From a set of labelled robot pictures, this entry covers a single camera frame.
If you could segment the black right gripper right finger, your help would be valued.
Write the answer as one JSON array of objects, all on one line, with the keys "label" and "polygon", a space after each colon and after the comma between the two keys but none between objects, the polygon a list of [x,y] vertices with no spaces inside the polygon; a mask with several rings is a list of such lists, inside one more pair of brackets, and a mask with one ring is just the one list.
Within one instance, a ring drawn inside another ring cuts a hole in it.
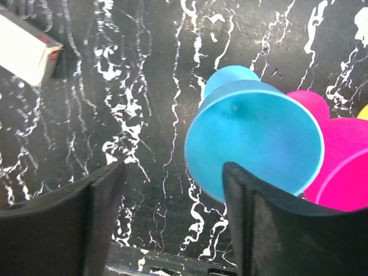
[{"label": "black right gripper right finger", "polygon": [[367,209],[313,204],[234,162],[223,186],[238,275],[367,274]]}]

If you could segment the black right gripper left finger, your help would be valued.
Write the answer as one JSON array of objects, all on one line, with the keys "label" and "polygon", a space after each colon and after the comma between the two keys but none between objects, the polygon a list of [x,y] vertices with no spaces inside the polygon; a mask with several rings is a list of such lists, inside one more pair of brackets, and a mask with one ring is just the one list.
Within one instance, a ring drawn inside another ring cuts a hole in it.
[{"label": "black right gripper left finger", "polygon": [[126,167],[114,162],[1,209],[2,275],[102,275]]}]

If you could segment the pink wine glass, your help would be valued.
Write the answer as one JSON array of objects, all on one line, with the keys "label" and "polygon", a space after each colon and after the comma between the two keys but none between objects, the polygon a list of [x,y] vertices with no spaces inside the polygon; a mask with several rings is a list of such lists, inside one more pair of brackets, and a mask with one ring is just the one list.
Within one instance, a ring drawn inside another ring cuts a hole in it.
[{"label": "pink wine glass", "polygon": [[325,143],[321,170],[304,191],[312,203],[342,211],[367,207],[367,121],[333,118],[322,121]]},{"label": "pink wine glass", "polygon": [[327,102],[314,91],[297,90],[287,93],[287,96],[307,108],[318,122],[329,119],[330,113]]}]

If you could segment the blue wine glass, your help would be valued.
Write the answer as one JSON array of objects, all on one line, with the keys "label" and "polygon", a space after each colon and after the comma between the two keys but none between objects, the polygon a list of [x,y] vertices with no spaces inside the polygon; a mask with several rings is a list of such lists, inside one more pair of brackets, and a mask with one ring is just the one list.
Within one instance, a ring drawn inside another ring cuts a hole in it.
[{"label": "blue wine glass", "polygon": [[244,66],[226,66],[205,85],[185,138],[189,174],[204,193],[225,201],[223,165],[235,162],[292,195],[323,165],[325,145],[311,112]]}]

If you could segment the yellow wine glass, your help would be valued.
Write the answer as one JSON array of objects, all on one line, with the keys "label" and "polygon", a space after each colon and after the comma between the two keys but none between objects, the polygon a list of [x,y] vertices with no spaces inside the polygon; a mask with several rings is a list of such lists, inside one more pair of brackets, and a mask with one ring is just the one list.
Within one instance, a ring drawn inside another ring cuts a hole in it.
[{"label": "yellow wine glass", "polygon": [[357,115],[358,119],[368,120],[368,105],[364,106]]}]

